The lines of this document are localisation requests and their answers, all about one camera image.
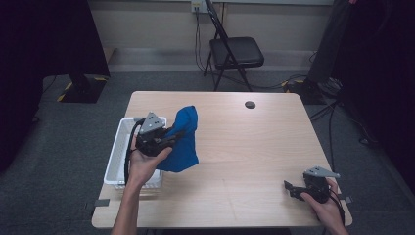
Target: person's left hand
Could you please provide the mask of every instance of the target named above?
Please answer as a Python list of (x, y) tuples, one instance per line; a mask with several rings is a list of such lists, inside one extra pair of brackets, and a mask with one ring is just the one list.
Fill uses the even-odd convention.
[[(136, 137), (134, 136), (132, 143), (135, 143)], [(128, 184), (132, 184), (135, 187), (141, 188), (153, 175), (157, 165), (167, 158), (172, 149), (167, 147), (163, 149), (157, 156), (148, 157), (142, 154), (138, 150), (134, 150), (130, 155), (130, 170)]]

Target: light wood tabletop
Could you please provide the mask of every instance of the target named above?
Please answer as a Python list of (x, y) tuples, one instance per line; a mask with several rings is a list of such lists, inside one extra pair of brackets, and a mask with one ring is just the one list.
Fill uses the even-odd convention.
[[(255, 103), (254, 109), (245, 106)], [(330, 169), (307, 113), (296, 94), (134, 92), (126, 117), (153, 111), (174, 123), (177, 111), (195, 106), (200, 163), (165, 172), (161, 189), (140, 198), (138, 226), (152, 228), (318, 226), (305, 202), (291, 198), (284, 180), (304, 186), (302, 173)], [(113, 227), (122, 191), (103, 184), (95, 227)], [(346, 211), (346, 225), (352, 222)]]

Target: hand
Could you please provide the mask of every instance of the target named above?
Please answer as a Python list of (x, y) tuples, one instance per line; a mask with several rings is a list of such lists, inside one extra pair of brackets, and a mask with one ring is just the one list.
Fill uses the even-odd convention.
[[(333, 191), (331, 192), (332, 197), (337, 199), (337, 183), (331, 179), (326, 180), (330, 185), (330, 189)], [(332, 199), (329, 199), (325, 204), (320, 204), (307, 193), (301, 193), (301, 196), (311, 205), (313, 212), (317, 214), (320, 221), (332, 234), (348, 234), (343, 225), (339, 208)]]
[(172, 149), (167, 147), (163, 149), (156, 157), (148, 157), (138, 150), (134, 150), (130, 155), (130, 170), (128, 184), (141, 188), (153, 175), (157, 165), (167, 158)]

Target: blue fabric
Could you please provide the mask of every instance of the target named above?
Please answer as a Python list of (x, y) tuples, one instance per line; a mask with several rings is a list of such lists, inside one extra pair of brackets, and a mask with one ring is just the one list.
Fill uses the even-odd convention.
[(157, 169), (180, 172), (199, 163), (195, 148), (195, 131), (198, 128), (198, 113), (194, 106), (188, 106), (177, 112), (176, 120), (171, 130), (165, 137), (171, 136), (182, 130), (183, 137), (178, 139), (173, 151), (157, 166)]

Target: person's right arm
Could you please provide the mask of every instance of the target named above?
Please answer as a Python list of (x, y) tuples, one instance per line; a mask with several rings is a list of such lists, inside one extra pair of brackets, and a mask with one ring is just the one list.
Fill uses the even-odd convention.
[[(338, 185), (333, 180), (327, 179), (327, 183), (333, 192), (331, 195), (337, 199)], [(330, 231), (333, 235), (346, 235), (348, 234), (345, 226), (343, 225), (342, 218), (340, 216), (339, 208), (336, 203), (329, 199), (325, 204), (320, 204), (315, 201), (309, 194), (301, 193), (301, 196), (306, 202), (308, 202), (312, 209), (317, 214), (321, 223)]]

